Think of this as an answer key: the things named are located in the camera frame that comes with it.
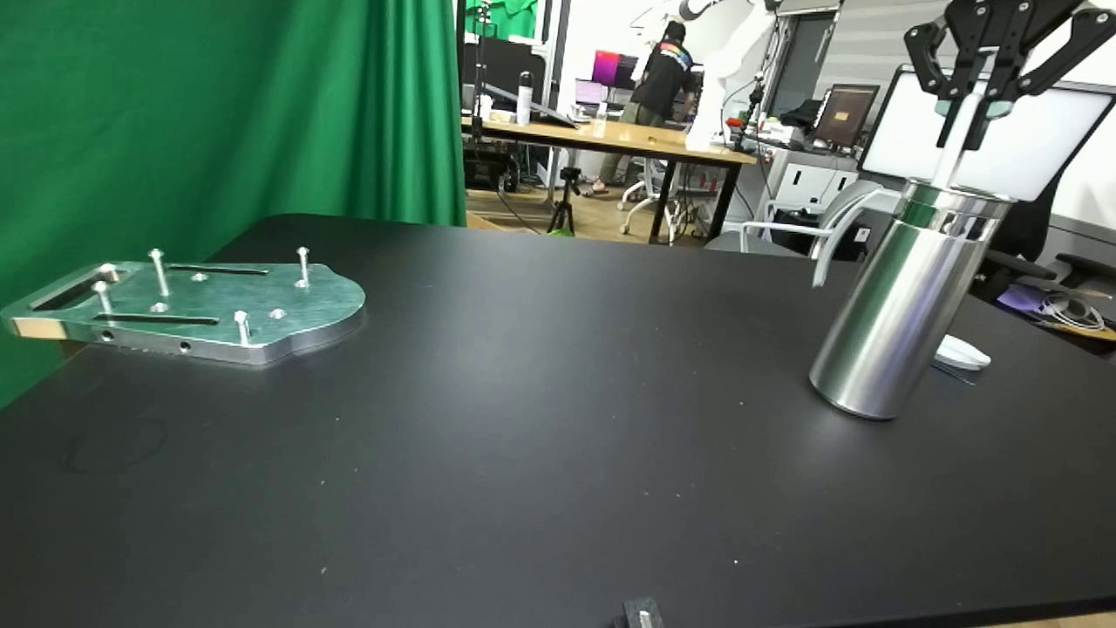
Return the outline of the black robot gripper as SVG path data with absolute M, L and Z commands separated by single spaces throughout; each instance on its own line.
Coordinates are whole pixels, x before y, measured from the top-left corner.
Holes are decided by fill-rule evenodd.
M 1066 43 L 1039 67 L 1026 67 L 1034 46 L 1060 24 L 1070 28 Z M 903 46 L 916 85 L 938 96 L 945 115 L 955 115 L 965 96 L 984 100 L 984 53 L 998 54 L 988 117 L 965 140 L 976 150 L 988 125 L 1012 110 L 1023 93 L 1042 93 L 1096 47 L 1116 35 L 1116 14 L 1080 0 L 948 0 L 945 14 L 903 31 Z M 940 67 L 940 43 L 955 46 L 955 64 Z

